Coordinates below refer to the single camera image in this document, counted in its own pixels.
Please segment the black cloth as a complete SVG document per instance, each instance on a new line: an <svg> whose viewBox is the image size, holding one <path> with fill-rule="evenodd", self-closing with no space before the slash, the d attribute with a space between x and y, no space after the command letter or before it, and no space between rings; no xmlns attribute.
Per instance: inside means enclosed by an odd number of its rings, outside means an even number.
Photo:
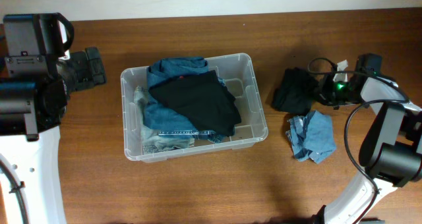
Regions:
<svg viewBox="0 0 422 224"><path fill-rule="evenodd" d="M306 115L311 110L313 91L317 87L318 81L306 70L286 69L271 106L277 111Z"/></svg>
<svg viewBox="0 0 422 224"><path fill-rule="evenodd" d="M213 70L169 79L151 87L149 94L144 122L163 134L232 136L241 123L235 96Z"/></svg>

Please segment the light blue cloth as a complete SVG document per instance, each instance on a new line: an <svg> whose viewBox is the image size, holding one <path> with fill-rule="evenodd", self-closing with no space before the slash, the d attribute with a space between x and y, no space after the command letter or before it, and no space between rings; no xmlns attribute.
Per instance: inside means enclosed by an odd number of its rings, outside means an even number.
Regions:
<svg viewBox="0 0 422 224"><path fill-rule="evenodd" d="M297 161L311 159L319 164L336 151L333 124L329 115L310 111L305 116L294 116L288 123L286 135Z"/></svg>

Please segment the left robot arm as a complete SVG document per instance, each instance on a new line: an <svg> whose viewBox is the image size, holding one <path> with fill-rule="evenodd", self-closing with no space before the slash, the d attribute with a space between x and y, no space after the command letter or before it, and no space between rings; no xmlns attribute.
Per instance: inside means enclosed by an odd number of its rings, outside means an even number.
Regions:
<svg viewBox="0 0 422 224"><path fill-rule="evenodd" d="M59 125L70 94L105 84L96 47L11 46L1 79L1 196L7 223L65 223Z"/></svg>

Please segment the dark blue jeans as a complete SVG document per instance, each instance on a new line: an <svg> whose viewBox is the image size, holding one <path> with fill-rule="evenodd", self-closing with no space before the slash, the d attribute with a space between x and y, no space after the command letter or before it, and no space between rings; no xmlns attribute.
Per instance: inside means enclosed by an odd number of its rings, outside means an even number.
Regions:
<svg viewBox="0 0 422 224"><path fill-rule="evenodd" d="M144 125L163 138L220 143L242 122L235 96L203 57L155 62L147 70L147 87Z"/></svg>

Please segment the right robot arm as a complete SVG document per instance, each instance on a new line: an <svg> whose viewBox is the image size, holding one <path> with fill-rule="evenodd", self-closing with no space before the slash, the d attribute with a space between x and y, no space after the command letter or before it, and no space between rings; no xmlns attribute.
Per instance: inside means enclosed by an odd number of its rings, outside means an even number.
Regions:
<svg viewBox="0 0 422 224"><path fill-rule="evenodd" d="M376 117L362 142L359 158L351 162L357 174L340 196L320 208L312 223L360 223L386 195L409 182L421 180L421 108L399 88L395 79L380 71L382 58L358 56L351 78L336 82L346 71L331 62L315 92L319 103L338 108L354 105L344 127L344 140L352 117L371 108Z"/></svg>

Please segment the light blue jeans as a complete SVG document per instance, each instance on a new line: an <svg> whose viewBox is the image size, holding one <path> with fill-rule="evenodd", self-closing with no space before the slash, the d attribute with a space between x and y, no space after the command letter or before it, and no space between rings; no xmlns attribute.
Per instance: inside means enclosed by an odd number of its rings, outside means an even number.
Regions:
<svg viewBox="0 0 422 224"><path fill-rule="evenodd" d="M139 115L140 141L142 143L144 155L191 148L194 146L195 139L191 136L188 138L159 136L157 130L148 128L145 125L144 109L148 103L148 98L146 92L143 92L140 86L137 86L135 89L134 103L138 107L137 114Z"/></svg>

